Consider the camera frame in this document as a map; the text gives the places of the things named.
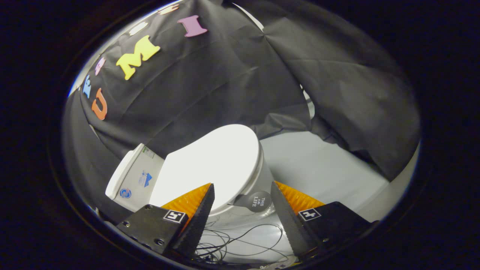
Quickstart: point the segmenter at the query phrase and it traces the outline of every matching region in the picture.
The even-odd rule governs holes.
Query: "black cable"
[[[271,247],[265,247],[265,246],[261,246],[261,245],[256,245],[256,244],[252,244],[252,243],[249,243],[249,242],[246,242],[246,241],[242,241],[242,240],[239,240],[240,238],[244,237],[247,233],[249,233],[251,230],[255,229],[256,227],[260,227],[260,226],[263,226],[263,225],[270,225],[270,226],[275,226],[276,228],[278,228],[280,230],[280,237],[279,239],[277,240],[277,242],[271,246]],[[254,256],[254,255],[258,255],[258,254],[261,254],[261,253],[264,253],[264,252],[267,252],[269,250],[272,250],[274,252],[277,252],[278,254],[282,255],[285,260],[283,261],[276,261],[276,262],[266,262],[266,263],[278,263],[278,262],[284,262],[284,261],[287,261],[288,260],[288,257],[285,256],[284,254],[282,254],[281,252],[277,251],[277,250],[274,250],[273,248],[280,242],[280,240],[282,239],[282,236],[283,236],[283,230],[282,228],[280,228],[279,226],[277,225],[274,225],[274,224],[261,224],[261,225],[257,225],[257,226],[254,226],[252,228],[250,228],[248,231],[246,231],[244,234],[240,235],[239,237],[237,238],[234,238],[234,239],[231,239],[230,235],[228,235],[227,233],[224,233],[224,232],[220,232],[220,231],[214,231],[214,230],[209,230],[209,229],[206,229],[206,231],[210,231],[210,232],[213,232],[216,234],[216,236],[220,237],[222,239],[222,241],[224,242],[223,245],[213,245],[213,246],[209,246],[209,247],[200,247],[198,249],[212,249],[212,248],[216,248],[215,250],[213,251],[209,251],[207,253],[203,253],[201,255],[198,256],[198,259],[200,259],[201,261],[205,261],[205,257],[204,256],[210,256],[212,254],[214,254],[215,252],[219,251],[220,252],[220,260],[218,261],[219,263],[225,263],[225,264],[251,264],[251,263],[231,263],[231,262],[226,262],[224,261],[223,259],[225,258],[225,256],[227,255],[227,253],[229,254],[232,254],[232,255],[237,255],[237,256]],[[249,245],[255,245],[255,246],[258,246],[258,247],[262,247],[262,248],[265,248],[266,250],[262,251],[262,252],[259,252],[259,253],[255,253],[255,254],[248,254],[248,255],[244,255],[244,254],[235,254],[235,253],[232,253],[232,252],[228,252],[227,251],[227,245],[232,243],[233,241],[235,240],[238,240],[240,242],[243,242],[243,243],[247,243]]]
[[[198,244],[199,246],[202,246],[204,247],[205,245],[211,245],[213,246],[213,244],[211,243],[200,243]],[[221,260],[221,258],[218,258],[217,256],[215,256],[215,254],[211,254],[211,255],[208,255],[204,258],[200,258],[201,260],[200,261],[204,261],[206,263],[212,263],[212,262],[219,262]]]

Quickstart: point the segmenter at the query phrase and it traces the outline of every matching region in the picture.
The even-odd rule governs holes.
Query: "toilet lid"
[[[211,212],[231,202],[248,184],[259,157],[259,141],[247,126],[217,128],[167,155],[150,197],[162,206],[207,183],[215,187]]]

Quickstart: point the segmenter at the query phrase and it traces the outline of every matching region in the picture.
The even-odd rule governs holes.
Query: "sticker on toilet tank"
[[[252,194],[240,194],[235,198],[233,205],[248,208],[254,213],[265,211],[272,203],[270,194],[266,191],[257,191]]]
[[[148,149],[147,147],[144,147],[144,149],[142,150],[142,152],[144,154],[146,154],[147,156],[149,156],[150,158],[153,158],[153,156],[155,155],[154,152],[152,152],[152,150]]]
[[[132,192],[128,188],[120,190],[120,197],[128,199],[132,196]]]
[[[143,186],[143,187],[147,187],[148,186],[148,182],[152,179],[152,176],[143,171],[142,172],[142,175],[140,176],[140,178],[138,179],[138,184]]]

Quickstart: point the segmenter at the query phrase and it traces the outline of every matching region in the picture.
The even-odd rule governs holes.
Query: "black fabric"
[[[185,37],[179,19],[192,15],[207,33]],[[306,131],[310,118],[298,81],[262,32],[236,7],[210,1],[179,2],[179,9],[147,18],[137,34],[127,32],[89,71],[90,98],[82,95],[89,123],[119,159],[139,143],[165,157],[213,129],[250,126],[259,138],[284,130]],[[117,60],[149,35],[161,50],[125,80]],[[108,104],[100,121],[90,109],[98,88]]]
[[[86,204],[98,208],[113,222],[132,214],[105,195],[108,181],[120,159],[91,130],[80,104],[81,92],[72,93],[63,116],[63,152],[73,186]]]
[[[412,89],[394,60],[364,32],[305,1],[234,1],[300,81],[315,113],[345,149],[373,161],[388,180],[420,140]]]

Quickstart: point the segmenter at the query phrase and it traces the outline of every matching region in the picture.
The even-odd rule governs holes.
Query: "screw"
[[[165,242],[162,239],[155,239],[155,244],[163,245]]]

